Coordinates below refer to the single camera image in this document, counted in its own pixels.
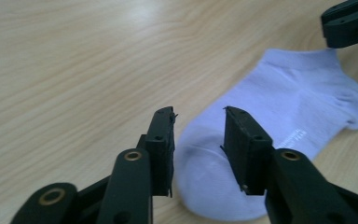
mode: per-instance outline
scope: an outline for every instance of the white sock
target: white sock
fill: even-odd
[[[174,155],[183,203],[217,220],[264,216],[264,196],[240,191],[224,143],[228,105],[249,112],[276,148],[301,151],[311,160],[342,129],[358,129],[358,84],[346,76],[336,51],[269,49],[257,67],[192,120]]]

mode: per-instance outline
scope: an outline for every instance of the black plastic part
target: black plastic part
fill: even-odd
[[[145,145],[144,149],[150,155],[154,196],[172,196],[175,118],[171,106],[156,111],[145,136],[145,143],[138,144],[138,146]]]
[[[340,49],[358,43],[358,0],[330,7],[321,19],[328,47]]]
[[[76,223],[95,223],[109,182],[109,177],[110,176],[78,192],[75,209],[77,211]]]
[[[277,149],[269,168],[273,181],[266,206],[272,224],[358,223],[358,215],[304,154]]]
[[[141,134],[141,137],[139,137],[138,144],[136,145],[136,148],[146,148],[146,134]]]
[[[104,193],[98,224],[152,223],[149,154],[141,148],[121,152]]]
[[[267,167],[274,150],[272,139],[246,111],[226,107],[223,150],[241,190],[248,195],[264,195]]]
[[[27,200],[11,221],[11,224],[73,223],[71,207],[76,200],[76,187],[68,183],[56,183],[39,189]]]

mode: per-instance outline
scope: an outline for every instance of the wood grain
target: wood grain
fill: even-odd
[[[339,2],[0,0],[0,223],[47,184],[109,175],[161,107],[179,114],[177,138],[266,49],[325,48],[320,15]],[[358,45],[338,54],[358,81]],[[315,164],[358,193],[358,131]],[[154,204],[155,223],[219,223],[177,193]]]

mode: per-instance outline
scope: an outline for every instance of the table surface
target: table surface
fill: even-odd
[[[325,49],[320,15],[339,2],[1,0],[0,223],[50,183],[83,189],[109,175],[159,108],[179,114],[177,139],[266,49]],[[358,45],[338,57],[358,82]],[[358,131],[314,164],[358,193]],[[176,192],[154,199],[155,223],[219,223]]]

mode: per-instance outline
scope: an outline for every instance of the screw hole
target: screw hole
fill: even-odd
[[[298,161],[298,160],[300,160],[300,156],[295,152],[284,151],[281,155],[282,155],[282,157],[284,157],[285,159],[287,159],[289,161]]]
[[[39,198],[39,204],[48,206],[59,202],[65,196],[65,190],[60,188],[50,189]]]
[[[124,159],[126,159],[127,161],[138,161],[139,159],[141,159],[142,154],[138,151],[132,151],[127,153],[124,156]]]

